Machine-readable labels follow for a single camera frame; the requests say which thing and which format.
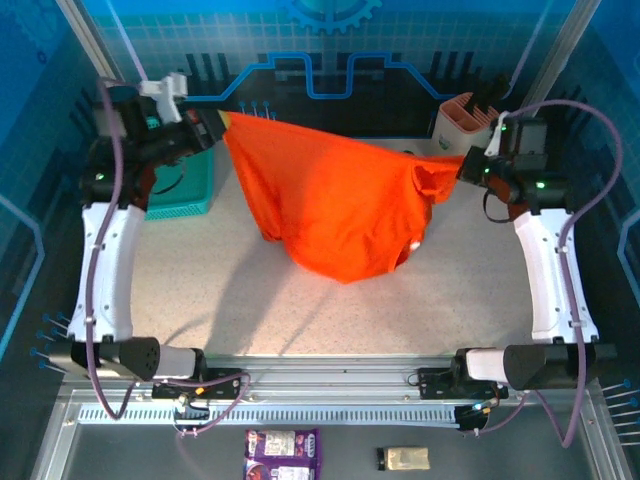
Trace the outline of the orange t-shirt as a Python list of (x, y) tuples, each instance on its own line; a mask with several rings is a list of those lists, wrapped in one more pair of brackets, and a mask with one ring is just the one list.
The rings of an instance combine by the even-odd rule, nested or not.
[(263, 238), (341, 283), (391, 273), (424, 240), (463, 158), (413, 156), (228, 112), (224, 141)]

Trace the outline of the cream knife block pink top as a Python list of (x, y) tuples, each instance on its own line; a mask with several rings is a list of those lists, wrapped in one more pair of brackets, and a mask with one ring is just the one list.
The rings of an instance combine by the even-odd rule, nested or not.
[(466, 109), (472, 93), (466, 92), (444, 101), (438, 109), (431, 140), (435, 155), (466, 155), (471, 147), (489, 144), (490, 126), (499, 112), (489, 106), (487, 112), (474, 106)]

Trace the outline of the teal plastic basket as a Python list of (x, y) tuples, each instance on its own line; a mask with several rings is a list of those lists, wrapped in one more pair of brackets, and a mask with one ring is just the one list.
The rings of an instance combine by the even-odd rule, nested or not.
[(213, 151), (162, 166), (149, 199), (146, 221), (170, 220), (206, 214), (213, 196)]

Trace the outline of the beige packet black end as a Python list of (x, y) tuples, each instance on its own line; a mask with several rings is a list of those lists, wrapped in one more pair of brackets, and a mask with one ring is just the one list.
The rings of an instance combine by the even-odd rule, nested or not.
[(426, 447), (386, 447), (376, 449), (379, 471), (426, 471), (430, 469)]

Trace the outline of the purple snack packet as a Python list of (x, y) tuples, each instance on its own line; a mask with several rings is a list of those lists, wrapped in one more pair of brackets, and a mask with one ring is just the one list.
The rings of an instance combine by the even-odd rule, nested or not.
[(320, 480), (318, 429), (245, 431), (243, 480)]

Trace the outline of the aluminium frame post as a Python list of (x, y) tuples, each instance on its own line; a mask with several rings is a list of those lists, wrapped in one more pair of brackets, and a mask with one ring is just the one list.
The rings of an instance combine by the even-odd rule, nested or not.
[(544, 101), (566, 67), (602, 0), (575, 0), (521, 107)]
[(96, 72), (122, 80), (122, 73), (101, 38), (83, 0), (55, 0)]

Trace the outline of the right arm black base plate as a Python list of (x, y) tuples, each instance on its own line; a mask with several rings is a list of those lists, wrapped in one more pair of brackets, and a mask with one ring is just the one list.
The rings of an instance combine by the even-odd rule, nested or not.
[(509, 397), (507, 387), (499, 387), (488, 380), (473, 380), (451, 369), (421, 368), (417, 373), (422, 400), (503, 400)]

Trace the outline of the aluminium frame rail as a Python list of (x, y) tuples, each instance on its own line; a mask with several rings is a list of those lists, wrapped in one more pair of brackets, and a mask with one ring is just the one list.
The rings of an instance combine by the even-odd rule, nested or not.
[(209, 355), (206, 365), (250, 375), (247, 402), (399, 404), (420, 401), (418, 370), (450, 368), (449, 356)]

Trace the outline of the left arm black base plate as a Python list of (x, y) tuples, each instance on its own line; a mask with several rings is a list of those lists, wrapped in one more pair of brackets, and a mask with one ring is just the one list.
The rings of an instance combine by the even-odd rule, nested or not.
[(154, 384), (151, 396), (154, 400), (233, 400), (242, 386), (241, 378), (234, 375), (241, 373), (238, 368), (208, 368), (200, 379), (188, 379), (189, 386)]

